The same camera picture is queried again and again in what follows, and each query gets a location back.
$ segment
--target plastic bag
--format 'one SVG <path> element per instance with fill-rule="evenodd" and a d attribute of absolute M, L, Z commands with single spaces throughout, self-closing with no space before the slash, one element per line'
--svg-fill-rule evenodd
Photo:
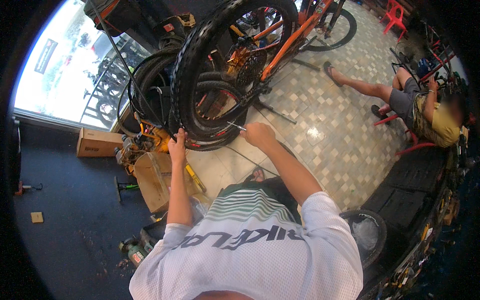
<path fill-rule="evenodd" d="M 205 203 L 200 202 L 195 197 L 188 197 L 190 199 L 190 204 L 192 205 L 192 223 L 195 226 L 198 222 L 200 222 L 208 212 L 208 205 Z"/>
<path fill-rule="evenodd" d="M 375 248 L 378 240 L 378 229 L 372 220 L 364 219 L 360 223 L 353 222 L 352 229 L 357 245 L 368 251 Z"/>

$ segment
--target red plastic chair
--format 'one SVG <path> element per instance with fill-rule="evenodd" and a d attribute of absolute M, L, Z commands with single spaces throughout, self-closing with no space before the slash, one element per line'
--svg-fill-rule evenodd
<path fill-rule="evenodd" d="M 400 10 L 400 18 L 396 17 L 396 12 Z M 388 23 L 387 27 L 385 27 L 384 30 L 384 35 L 392 28 L 393 25 L 397 25 L 402 29 L 402 33 L 400 34 L 400 37 L 398 38 L 398 41 L 402 38 L 403 34 L 407 32 L 407 29 L 405 28 L 405 25 L 403 25 L 402 18 L 403 18 L 403 7 L 398 4 L 397 1 L 395 0 L 388 0 L 387 4 L 387 11 L 385 13 L 385 16 L 380 20 L 380 23 L 388 17 L 390 19 L 390 22 Z"/>
<path fill-rule="evenodd" d="M 373 125 L 374 125 L 374 126 L 377 126 L 377 125 L 379 125 L 379 124 L 383 124 L 383 123 L 385 123 L 385 122 L 391 121 L 391 120 L 396 119 L 396 118 L 398 118 L 398 115 L 395 114 L 395 115 L 390 116 L 390 117 L 388 117 L 388 118 L 386 118 L 386 119 L 380 120 L 380 121 L 374 123 Z M 422 142 L 422 143 L 419 143 L 419 139 L 418 139 L 418 137 L 413 133 L 413 131 L 411 131 L 410 129 L 407 129 L 407 130 L 405 130 L 405 133 L 407 133 L 407 132 L 410 132 L 410 134 L 412 135 L 413 146 L 410 147 L 410 148 L 407 148 L 407 149 L 405 149 L 405 150 L 403 150 L 403 151 L 399 151 L 399 152 L 395 153 L 395 155 L 401 156 L 401 155 L 403 155 L 403 154 L 405 154 L 405 153 L 412 152 L 413 150 L 417 150 L 417 149 L 420 149 L 420 148 L 423 148 L 423 147 L 432 147 L 432 146 L 435 146 L 434 143 L 430 143 L 430 142 Z"/>

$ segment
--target gray shorts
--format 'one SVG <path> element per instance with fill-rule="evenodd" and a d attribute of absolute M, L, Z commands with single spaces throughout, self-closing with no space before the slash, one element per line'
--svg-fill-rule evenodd
<path fill-rule="evenodd" d="M 420 93 L 419 86 L 413 78 L 408 78 L 403 91 L 394 88 L 390 94 L 390 108 L 409 129 L 413 129 L 413 100 L 418 93 Z"/>

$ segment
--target checkered floor tile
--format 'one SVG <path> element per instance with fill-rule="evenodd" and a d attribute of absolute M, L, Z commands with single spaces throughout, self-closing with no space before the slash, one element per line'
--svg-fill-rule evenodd
<path fill-rule="evenodd" d="M 329 52 L 306 51 L 296 58 L 322 67 L 330 61 L 345 75 L 370 83 L 391 84 L 395 61 L 389 48 L 397 37 L 364 7 L 345 2 L 344 9 L 356 19 L 358 29 L 343 47 Z M 273 91 L 261 100 L 297 121 L 262 111 L 264 116 L 299 154 L 310 171 L 332 196 L 340 209 L 355 209 L 382 182 L 395 152 L 406 147 L 405 125 L 373 126 L 378 119 L 371 105 L 378 98 L 361 95 L 350 87 L 337 87 L 321 72 L 295 63 L 287 65 L 272 81 Z"/>

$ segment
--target man's arm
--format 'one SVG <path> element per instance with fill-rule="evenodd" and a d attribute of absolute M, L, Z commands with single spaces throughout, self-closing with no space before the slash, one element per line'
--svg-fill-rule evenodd
<path fill-rule="evenodd" d="M 310 195 L 322 191 L 315 177 L 278 143 L 270 126 L 255 122 L 245 125 L 245 129 L 240 135 L 267 154 L 300 206 Z"/>
<path fill-rule="evenodd" d="M 178 223 L 192 227 L 192 207 L 185 187 L 184 169 L 186 132 L 180 128 L 177 142 L 170 139 L 168 151 L 172 159 L 172 182 L 168 204 L 167 224 Z"/>
<path fill-rule="evenodd" d="M 430 76 L 428 80 L 429 91 L 427 100 L 425 102 L 425 109 L 423 110 L 422 115 L 430 124 L 432 124 L 433 112 L 435 112 L 435 102 L 437 101 L 438 84 L 433 76 Z"/>

